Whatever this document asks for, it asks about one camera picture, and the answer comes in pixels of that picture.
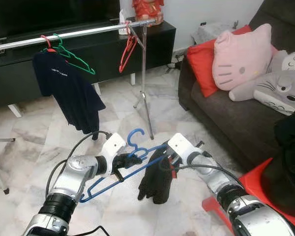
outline metal rail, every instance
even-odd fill
[[[129,26],[138,27],[138,26],[146,26],[153,23],[155,23],[155,20],[137,21],[137,22],[130,23]],[[126,24],[86,29],[86,30],[80,30],[80,31],[69,32],[69,33],[62,33],[62,34],[59,34],[59,36],[62,39],[74,38],[74,37],[96,34],[96,33],[103,33],[108,31],[124,29],[124,28],[126,28]],[[48,36],[47,38],[50,41],[58,40],[58,37],[55,35]],[[32,45],[32,44],[44,43],[44,42],[46,42],[44,38],[32,38],[32,39],[27,39],[27,40],[12,42],[12,43],[0,44],[0,51],[5,49],[10,49],[10,48],[18,48],[18,47],[24,47],[24,46]]]

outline grey plush toy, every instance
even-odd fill
[[[268,71],[255,80],[241,84],[229,92],[233,101],[255,98],[261,103],[285,114],[295,111],[295,53],[279,51],[273,57]]]

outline white table leg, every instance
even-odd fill
[[[136,73],[130,75],[130,84],[133,86],[136,84]]]
[[[98,95],[101,95],[102,93],[100,92],[99,84],[98,84],[98,83],[95,83],[95,84],[93,84],[93,86],[94,86],[94,89],[95,89],[95,91],[97,92],[97,94],[98,94]]]
[[[10,104],[10,105],[8,105],[8,107],[10,108],[11,112],[13,112],[13,114],[14,114],[17,118],[22,117],[22,113],[21,113],[19,107],[18,107],[16,104]]]

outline clothes rack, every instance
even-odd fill
[[[75,37],[80,37],[80,36],[85,36],[85,35],[96,34],[96,33],[103,33],[103,32],[108,32],[108,31],[120,30],[120,29],[126,28],[127,26],[130,28],[131,32],[138,40],[138,44],[142,47],[142,84],[141,84],[140,98],[138,99],[138,101],[135,103],[135,105],[133,107],[137,108],[138,104],[141,101],[143,101],[143,103],[145,105],[145,110],[147,113],[147,121],[148,121],[150,138],[152,140],[154,139],[154,136],[153,136],[153,130],[152,130],[151,121],[150,121],[150,117],[149,117],[147,96],[145,94],[145,79],[146,79],[146,61],[147,61],[147,29],[148,29],[148,25],[152,25],[153,23],[155,23],[155,20],[145,20],[145,21],[132,22],[128,25],[127,24],[120,24],[120,25],[114,25],[114,26],[108,26],[108,27],[93,28],[93,29],[86,29],[86,30],[80,30],[80,31],[75,31],[75,32],[59,34],[59,37],[61,37],[62,39],[66,39],[66,38],[75,38]],[[143,27],[142,41],[139,39],[137,34],[134,32],[134,30],[133,30],[134,27]],[[55,35],[47,36],[47,38],[50,41],[55,41],[55,40],[59,39]],[[5,50],[5,49],[29,46],[29,45],[33,45],[33,44],[45,43],[45,42],[46,42],[46,39],[40,37],[40,38],[33,38],[33,39],[22,40],[22,41],[17,41],[17,42],[12,42],[12,43],[0,44],[0,51]]]

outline black cable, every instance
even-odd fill
[[[167,169],[167,168],[163,168],[162,165],[161,165],[161,162],[164,160],[164,158],[165,157],[163,157],[162,160],[160,160],[158,162],[158,167],[162,171],[178,171],[178,170],[183,170],[183,169],[187,169],[187,168],[194,168],[194,167],[204,167],[204,168],[216,169],[216,170],[222,171],[222,172],[226,173],[228,176],[232,177],[241,187],[244,188],[244,186],[242,185],[242,183],[239,181],[239,179],[234,174],[232,174],[231,172],[225,170],[222,167],[210,166],[210,165],[200,165],[200,164],[194,164],[194,165],[192,165],[191,164],[191,165],[187,165],[187,166],[176,167],[176,168],[173,168],[173,169]]]
[[[72,156],[73,152],[75,151],[75,149],[81,144],[81,142],[83,142],[85,139],[87,139],[89,136],[93,135],[93,134],[98,134],[98,133],[102,133],[102,134],[105,134],[106,135],[106,139],[109,139],[111,137],[111,133],[108,133],[106,131],[102,131],[102,130],[98,130],[98,131],[94,131],[94,132],[91,132],[90,134],[86,135],[84,138],[82,138],[74,147],[73,149],[70,151],[67,159],[65,160],[62,160],[61,162],[59,162],[54,168],[53,170],[51,171],[49,177],[48,177],[48,180],[47,180],[47,185],[46,185],[46,192],[45,192],[45,198],[47,199],[47,196],[48,196],[48,192],[49,192],[49,187],[50,187],[50,181],[56,171],[56,169],[62,164],[62,163],[66,163],[67,160],[69,159],[70,156]],[[61,174],[63,172],[65,168],[65,164],[63,165],[61,171],[59,174]]]
[[[85,236],[85,235],[90,235],[92,233],[95,233],[98,229],[101,229],[107,236],[109,236],[109,234],[107,233],[107,231],[104,229],[103,226],[98,226],[96,229],[89,231],[87,233],[83,233],[83,234],[79,234],[79,235],[72,235],[72,236]]]
[[[181,56],[183,56],[183,54],[181,54],[181,55],[175,55],[175,58],[176,58],[177,62],[171,62],[171,63],[169,63],[169,64],[166,65],[167,68],[168,68],[166,73],[168,73],[171,69],[176,69],[175,64],[179,62],[179,59],[178,58],[181,57]]]
[[[180,54],[180,55],[175,55],[176,58],[180,58],[182,56],[184,56],[184,53],[183,54]]]
[[[48,180],[47,180],[47,186],[46,186],[46,192],[45,192],[45,199],[47,199],[47,196],[48,196],[48,192],[49,192],[49,185],[50,185],[50,181],[56,171],[56,169],[63,163],[67,162],[66,159],[60,161],[58,164],[56,164],[56,166],[53,168],[53,170],[51,171],[49,177],[48,177]]]

